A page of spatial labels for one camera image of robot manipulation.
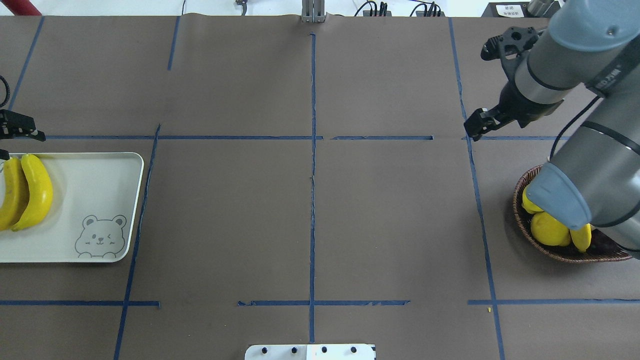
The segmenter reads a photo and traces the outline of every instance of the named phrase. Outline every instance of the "cable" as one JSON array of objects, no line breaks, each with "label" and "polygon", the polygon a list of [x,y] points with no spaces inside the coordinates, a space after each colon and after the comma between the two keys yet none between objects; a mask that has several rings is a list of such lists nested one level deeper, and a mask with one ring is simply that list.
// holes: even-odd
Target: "cable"
[{"label": "cable", "polygon": [[431,12],[433,12],[433,15],[436,14],[436,3],[431,3],[431,6],[429,6],[429,11],[427,11],[426,13],[424,13],[423,16],[431,16]]},{"label": "cable", "polygon": [[591,100],[591,102],[584,107],[584,109],[580,110],[580,112],[576,116],[574,116],[573,119],[571,119],[571,121],[569,121],[569,123],[565,125],[562,130],[560,130],[560,133],[558,134],[558,136],[556,136],[556,139],[554,140],[554,145],[551,146],[551,153],[549,154],[549,160],[551,160],[556,154],[556,146],[558,145],[558,142],[560,141],[560,138],[562,137],[564,132],[569,127],[571,127],[571,125],[573,125],[573,123],[576,122],[581,116],[583,116],[585,112],[589,111],[589,109],[596,103],[596,101],[598,101],[599,98],[600,98],[599,96],[594,97],[593,100]]},{"label": "cable", "polygon": [[389,4],[380,1],[380,11],[378,12],[378,16],[387,16],[387,8]]},{"label": "cable", "polygon": [[415,6],[415,8],[413,8],[413,11],[411,12],[411,15],[409,15],[409,17],[412,17],[413,13],[415,13],[415,11],[418,10],[420,6],[424,6],[424,13],[427,13],[427,4],[419,3],[418,5]]},{"label": "cable", "polygon": [[371,16],[374,16],[374,14],[378,12],[378,4],[376,4],[375,1],[369,0],[369,1],[365,2],[364,4],[362,4],[362,6],[358,9],[358,11],[356,11],[354,16],[358,16],[358,13],[360,12],[360,10],[362,10],[362,8],[364,8],[364,6],[366,4],[369,4],[369,6],[372,7],[371,8]]},{"label": "cable", "polygon": [[236,5],[242,6],[242,14],[240,16],[246,15],[246,2],[247,0],[236,0]]},{"label": "cable", "polygon": [[416,3],[419,3],[419,4],[416,5],[415,8],[413,8],[413,11],[411,12],[411,15],[409,15],[409,17],[412,17],[413,13],[415,13],[415,11],[421,5],[424,5],[424,13],[422,14],[423,17],[427,17],[427,16],[436,17],[442,14],[442,9],[440,5],[436,4],[435,1],[432,1],[432,2],[420,1],[420,0],[411,0],[411,1],[415,1]]},{"label": "cable", "polygon": [[2,83],[4,84],[4,101],[2,102],[2,104],[0,104],[0,108],[2,108],[4,105],[6,105],[6,103],[9,102],[9,96],[11,96],[11,89],[9,89],[9,83],[6,82],[6,80],[2,77],[2,75],[0,75],[0,81],[2,81]]}]

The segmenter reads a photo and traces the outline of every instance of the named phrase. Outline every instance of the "bear drawing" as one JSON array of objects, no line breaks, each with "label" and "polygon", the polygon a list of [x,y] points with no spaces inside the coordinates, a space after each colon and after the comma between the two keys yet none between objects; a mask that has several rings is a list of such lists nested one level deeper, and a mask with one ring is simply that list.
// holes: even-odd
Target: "bear drawing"
[{"label": "bear drawing", "polygon": [[98,220],[95,215],[89,215],[82,221],[84,227],[78,240],[76,251],[79,258],[116,258],[125,241],[122,229],[127,219],[118,215],[112,220]]}]

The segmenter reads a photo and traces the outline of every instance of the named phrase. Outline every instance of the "white mounting plate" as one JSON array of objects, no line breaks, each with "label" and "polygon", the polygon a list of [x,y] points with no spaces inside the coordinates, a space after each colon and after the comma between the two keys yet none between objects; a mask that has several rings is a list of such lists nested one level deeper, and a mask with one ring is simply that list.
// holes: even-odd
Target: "white mounting plate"
[{"label": "white mounting plate", "polygon": [[369,344],[253,345],[244,360],[376,360],[375,348]]}]

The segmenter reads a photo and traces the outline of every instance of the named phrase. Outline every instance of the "wicker basket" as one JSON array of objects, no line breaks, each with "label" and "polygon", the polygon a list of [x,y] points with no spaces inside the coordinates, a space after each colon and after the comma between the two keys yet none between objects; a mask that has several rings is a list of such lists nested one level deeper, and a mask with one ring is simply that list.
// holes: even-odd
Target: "wicker basket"
[{"label": "wicker basket", "polygon": [[632,257],[629,254],[622,251],[613,240],[599,230],[594,230],[591,233],[591,246],[585,253],[579,252],[573,244],[566,247],[548,246],[537,242],[533,238],[531,234],[531,218],[533,216],[522,207],[522,192],[531,180],[538,175],[541,167],[542,165],[538,165],[527,171],[518,180],[513,191],[513,213],[516,217],[516,223],[531,245],[548,257],[565,263],[598,263],[631,259]]}]

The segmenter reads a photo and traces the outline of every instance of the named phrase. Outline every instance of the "yellow banana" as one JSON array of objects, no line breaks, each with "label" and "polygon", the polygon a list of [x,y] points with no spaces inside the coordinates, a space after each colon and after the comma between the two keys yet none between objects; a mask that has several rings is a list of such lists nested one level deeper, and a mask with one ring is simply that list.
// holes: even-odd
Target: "yellow banana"
[{"label": "yellow banana", "polygon": [[17,223],[29,203],[29,185],[17,158],[4,162],[4,201],[0,208],[0,231]]},{"label": "yellow banana", "polygon": [[542,210],[538,205],[535,205],[529,198],[527,197],[527,189],[529,185],[525,186],[524,191],[522,192],[522,207],[531,215],[536,213],[541,213]]},{"label": "yellow banana", "polygon": [[571,240],[580,252],[586,252],[591,245],[591,225],[586,224],[579,230],[570,230]]},{"label": "yellow banana", "polygon": [[49,213],[53,202],[53,185],[49,173],[37,156],[22,156],[22,169],[29,183],[29,204],[20,220],[12,226],[12,231],[19,231],[39,224]]}]

